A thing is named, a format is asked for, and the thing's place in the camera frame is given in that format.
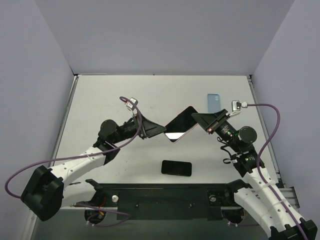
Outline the black phone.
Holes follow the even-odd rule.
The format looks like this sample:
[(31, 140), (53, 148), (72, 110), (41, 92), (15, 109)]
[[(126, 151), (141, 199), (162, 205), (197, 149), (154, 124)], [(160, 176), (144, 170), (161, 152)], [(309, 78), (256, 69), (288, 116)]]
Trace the black phone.
[(163, 160), (161, 163), (161, 173), (164, 175), (190, 177), (192, 175), (192, 163)]

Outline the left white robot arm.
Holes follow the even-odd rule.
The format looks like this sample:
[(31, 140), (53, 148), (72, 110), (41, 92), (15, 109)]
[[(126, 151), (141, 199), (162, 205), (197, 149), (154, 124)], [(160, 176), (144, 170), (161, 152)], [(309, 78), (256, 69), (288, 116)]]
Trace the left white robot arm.
[(75, 180), (95, 168), (112, 161), (119, 153), (116, 146), (135, 137), (152, 138), (166, 131), (160, 124), (135, 115), (123, 125), (107, 119), (102, 122), (97, 141), (84, 153), (62, 164), (37, 167), (32, 173), (20, 200), (42, 221), (52, 218), (62, 207), (72, 203), (64, 191)]

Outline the blue phone case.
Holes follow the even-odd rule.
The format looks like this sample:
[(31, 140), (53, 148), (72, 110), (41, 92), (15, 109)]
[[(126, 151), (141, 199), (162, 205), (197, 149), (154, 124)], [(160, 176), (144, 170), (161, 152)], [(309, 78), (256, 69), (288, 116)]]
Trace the blue phone case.
[(207, 111), (210, 114), (219, 112), (221, 110), (221, 101), (219, 94), (209, 93), (207, 95)]

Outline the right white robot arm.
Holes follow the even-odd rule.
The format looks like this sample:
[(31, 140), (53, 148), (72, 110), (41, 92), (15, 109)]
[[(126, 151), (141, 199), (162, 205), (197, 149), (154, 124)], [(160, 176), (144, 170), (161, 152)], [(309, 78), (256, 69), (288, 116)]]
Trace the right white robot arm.
[(259, 224), (270, 240), (314, 240), (318, 228), (305, 218), (279, 190), (267, 168), (260, 162), (253, 143), (257, 132), (250, 126), (236, 130), (228, 122), (227, 110), (193, 113), (194, 120), (208, 134), (216, 133), (234, 151), (230, 160), (241, 178), (228, 183), (224, 201), (241, 206)]

